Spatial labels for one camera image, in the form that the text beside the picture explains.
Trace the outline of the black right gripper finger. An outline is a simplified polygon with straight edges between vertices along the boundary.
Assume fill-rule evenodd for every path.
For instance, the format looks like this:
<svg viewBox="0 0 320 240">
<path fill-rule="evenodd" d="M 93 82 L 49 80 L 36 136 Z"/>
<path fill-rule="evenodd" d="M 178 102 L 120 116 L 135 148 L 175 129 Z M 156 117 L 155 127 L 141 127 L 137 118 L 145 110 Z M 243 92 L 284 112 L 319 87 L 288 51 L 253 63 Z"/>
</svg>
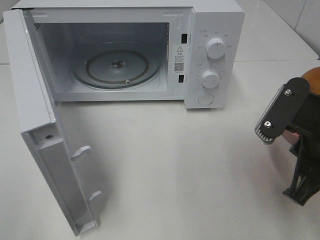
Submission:
<svg viewBox="0 0 320 240">
<path fill-rule="evenodd" d="M 299 139 L 290 152 L 297 159 L 291 184 L 282 194 L 304 206 L 320 191 L 320 143 Z"/>
</svg>

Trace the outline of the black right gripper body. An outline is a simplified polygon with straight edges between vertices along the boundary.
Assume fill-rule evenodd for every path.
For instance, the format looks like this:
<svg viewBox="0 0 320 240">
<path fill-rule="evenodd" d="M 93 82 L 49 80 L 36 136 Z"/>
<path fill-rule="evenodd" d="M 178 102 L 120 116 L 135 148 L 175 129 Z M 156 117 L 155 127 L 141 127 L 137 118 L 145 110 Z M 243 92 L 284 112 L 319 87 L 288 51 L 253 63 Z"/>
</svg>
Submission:
<svg viewBox="0 0 320 240">
<path fill-rule="evenodd" d="M 317 162 L 320 158 L 320 96 L 309 91 L 293 92 L 291 96 L 298 104 L 290 124 L 298 134 L 292 152 L 297 162 Z"/>
</svg>

